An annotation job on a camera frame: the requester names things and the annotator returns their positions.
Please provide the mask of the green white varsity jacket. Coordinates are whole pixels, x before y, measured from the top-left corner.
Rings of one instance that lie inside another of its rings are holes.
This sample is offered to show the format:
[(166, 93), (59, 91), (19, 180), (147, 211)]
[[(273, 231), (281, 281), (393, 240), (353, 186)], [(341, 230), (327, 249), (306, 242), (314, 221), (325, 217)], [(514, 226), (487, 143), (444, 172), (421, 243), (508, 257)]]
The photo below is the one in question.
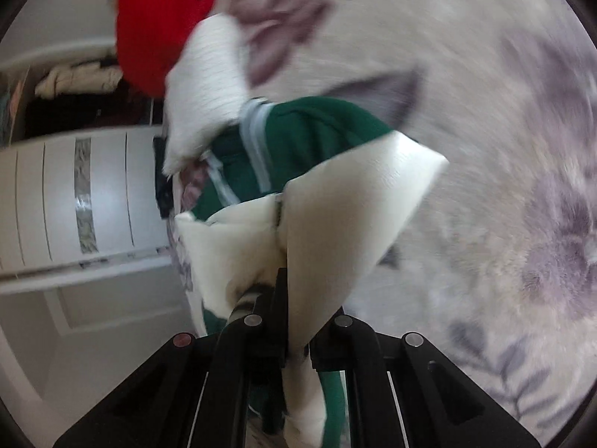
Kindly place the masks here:
[(339, 445), (342, 383), (314, 370), (307, 343), (392, 249), (446, 166), (401, 131), (421, 81), (412, 68), (283, 103), (254, 97), (241, 29), (222, 13), (192, 30), (167, 76), (163, 170), (206, 162), (195, 205), (174, 220), (191, 270), (192, 321), (219, 332), (250, 287), (273, 286), (287, 271), (290, 447)]

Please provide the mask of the cream folded clothes on shelf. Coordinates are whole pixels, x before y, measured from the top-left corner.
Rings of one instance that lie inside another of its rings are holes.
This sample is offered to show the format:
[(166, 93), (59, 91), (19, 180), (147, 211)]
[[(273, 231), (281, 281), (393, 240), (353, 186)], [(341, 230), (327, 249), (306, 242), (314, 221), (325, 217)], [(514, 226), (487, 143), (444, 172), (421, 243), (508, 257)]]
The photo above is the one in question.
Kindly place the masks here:
[(99, 62), (75, 66), (58, 65), (34, 88), (34, 94), (53, 99), (61, 94), (104, 94), (118, 88), (122, 71), (118, 66), (102, 67)]

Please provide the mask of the white wardrobe with mirror strip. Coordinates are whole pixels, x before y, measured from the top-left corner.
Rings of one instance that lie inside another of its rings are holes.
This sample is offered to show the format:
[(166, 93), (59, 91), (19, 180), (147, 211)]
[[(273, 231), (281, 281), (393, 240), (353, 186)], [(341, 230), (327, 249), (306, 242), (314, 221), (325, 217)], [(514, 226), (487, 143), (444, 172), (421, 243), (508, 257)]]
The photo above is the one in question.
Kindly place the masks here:
[(1, 152), (1, 291), (170, 265), (155, 198), (157, 125), (20, 141)]

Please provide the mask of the floral fleece bed blanket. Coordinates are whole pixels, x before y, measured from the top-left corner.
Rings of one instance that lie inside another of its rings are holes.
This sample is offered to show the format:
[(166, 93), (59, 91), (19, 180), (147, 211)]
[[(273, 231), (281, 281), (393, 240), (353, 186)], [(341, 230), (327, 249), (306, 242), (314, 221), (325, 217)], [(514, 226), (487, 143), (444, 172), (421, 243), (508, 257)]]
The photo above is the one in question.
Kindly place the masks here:
[(356, 101), (449, 163), (347, 308), (550, 444), (596, 379), (595, 46), (566, 0), (331, 1), (258, 93)]

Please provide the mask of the red garment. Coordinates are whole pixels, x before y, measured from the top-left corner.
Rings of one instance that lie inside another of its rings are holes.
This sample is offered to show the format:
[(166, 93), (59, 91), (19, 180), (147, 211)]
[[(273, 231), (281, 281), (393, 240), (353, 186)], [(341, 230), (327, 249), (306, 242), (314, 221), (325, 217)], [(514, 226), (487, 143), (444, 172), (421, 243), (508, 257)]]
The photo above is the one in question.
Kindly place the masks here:
[(165, 94), (167, 74), (189, 34), (216, 0), (116, 1), (116, 53), (125, 81), (153, 98)]

